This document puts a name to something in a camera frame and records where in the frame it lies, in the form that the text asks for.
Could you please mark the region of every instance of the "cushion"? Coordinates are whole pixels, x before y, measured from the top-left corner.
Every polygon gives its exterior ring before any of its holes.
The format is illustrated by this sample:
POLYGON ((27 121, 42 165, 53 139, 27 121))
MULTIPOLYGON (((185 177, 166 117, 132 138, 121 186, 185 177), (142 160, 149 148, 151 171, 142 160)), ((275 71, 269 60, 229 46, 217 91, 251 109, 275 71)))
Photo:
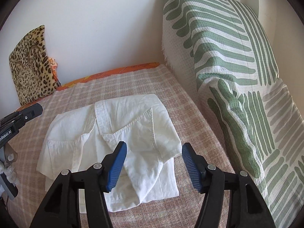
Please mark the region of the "cushion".
POLYGON ((288 227, 304 203, 304 122, 256 15, 235 0, 165 0, 163 14, 177 79, 288 227))
POLYGON ((21 105, 52 94, 60 85, 46 54, 44 25, 30 31, 9 56, 9 65, 21 105))

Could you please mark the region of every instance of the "shirt pocket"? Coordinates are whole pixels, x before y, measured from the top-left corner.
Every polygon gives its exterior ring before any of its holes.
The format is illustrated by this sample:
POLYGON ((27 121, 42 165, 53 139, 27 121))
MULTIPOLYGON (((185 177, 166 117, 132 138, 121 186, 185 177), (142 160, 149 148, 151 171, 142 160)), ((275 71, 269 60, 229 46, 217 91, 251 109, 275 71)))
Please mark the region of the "shirt pocket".
POLYGON ((82 159, 83 146, 88 140, 90 132, 82 134, 75 141, 47 141, 53 172, 51 177, 47 177, 55 180, 64 169, 68 169, 71 172, 78 171, 82 159))

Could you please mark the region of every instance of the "bed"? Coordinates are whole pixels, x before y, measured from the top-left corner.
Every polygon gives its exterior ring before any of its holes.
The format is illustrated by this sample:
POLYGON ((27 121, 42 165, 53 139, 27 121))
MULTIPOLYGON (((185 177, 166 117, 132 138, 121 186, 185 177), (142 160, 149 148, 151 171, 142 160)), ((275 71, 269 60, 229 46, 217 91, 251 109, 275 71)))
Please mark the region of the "bed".
MULTIPOLYGON (((28 122, 10 141, 10 145, 19 154, 15 166, 20 184, 18 196, 8 202, 8 211, 20 228, 30 226, 46 193, 45 176, 36 171, 36 165, 49 124, 57 114, 99 100, 155 93, 168 110, 181 142, 190 142, 196 153, 203 155, 207 162, 215 164, 221 170, 234 172, 217 137, 167 67, 156 63, 150 64, 150 69, 142 69, 145 67, 147 66, 136 66, 131 68, 136 69, 133 72, 65 85, 62 87, 64 90, 56 91, 39 101, 44 109, 43 114, 28 122)), ((180 196, 110 213, 113 226, 193 227, 203 202, 203 195, 192 187, 181 156, 174 159, 174 168, 180 196)), ((226 192, 220 221, 222 228, 226 227, 228 203, 229 193, 226 192)), ((81 215, 81 220, 82 226, 88 227, 85 214, 81 215)))

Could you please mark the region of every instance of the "white cotton fabric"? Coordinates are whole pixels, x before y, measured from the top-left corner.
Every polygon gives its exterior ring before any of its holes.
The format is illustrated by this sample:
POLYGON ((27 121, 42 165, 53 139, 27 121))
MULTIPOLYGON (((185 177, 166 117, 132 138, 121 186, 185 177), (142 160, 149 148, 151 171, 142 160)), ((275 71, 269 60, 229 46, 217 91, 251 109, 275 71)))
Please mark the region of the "white cotton fabric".
MULTIPOLYGON (((119 141, 126 142, 127 156, 116 187, 104 194, 110 212, 179 195, 173 158, 181 154, 181 141, 155 94, 102 100, 57 115, 37 164, 46 191, 63 169, 86 170, 119 141)), ((84 190, 79 190, 79 206, 85 213, 84 190)))

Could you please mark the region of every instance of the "orange patterned fabric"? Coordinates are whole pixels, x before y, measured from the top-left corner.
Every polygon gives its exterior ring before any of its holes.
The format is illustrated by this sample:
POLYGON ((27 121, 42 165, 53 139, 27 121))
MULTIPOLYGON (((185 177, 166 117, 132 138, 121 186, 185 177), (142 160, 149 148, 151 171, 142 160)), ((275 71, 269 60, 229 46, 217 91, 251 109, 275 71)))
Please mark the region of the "orange patterned fabric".
MULTIPOLYGON (((108 77, 108 76, 113 75, 113 74, 123 74, 123 73, 133 72, 133 71, 136 71, 136 70, 141 70, 141 69, 152 69, 152 68, 156 68, 157 66, 159 66, 159 63, 145 63, 145 64, 128 66, 128 67, 124 67, 124 68, 117 68, 117 69, 105 71, 105 72, 102 72, 102 73, 93 74, 93 75, 90 75, 90 76, 87 76, 87 77, 84 77, 84 78, 80 78, 80 79, 75 80, 75 81, 71 81, 69 83, 66 83, 66 84, 61 85, 60 87, 58 87, 56 89, 56 91, 62 91, 62 90, 68 89, 70 87, 73 87, 77 83, 87 83, 89 81, 104 78, 104 77, 108 77)), ((18 108, 18 111, 23 110, 23 109, 25 109, 25 108, 27 108, 27 107, 35 104, 35 103, 38 103, 42 99, 43 98, 40 98, 40 99, 38 99, 38 100, 36 100, 32 103, 21 106, 20 108, 18 108)))

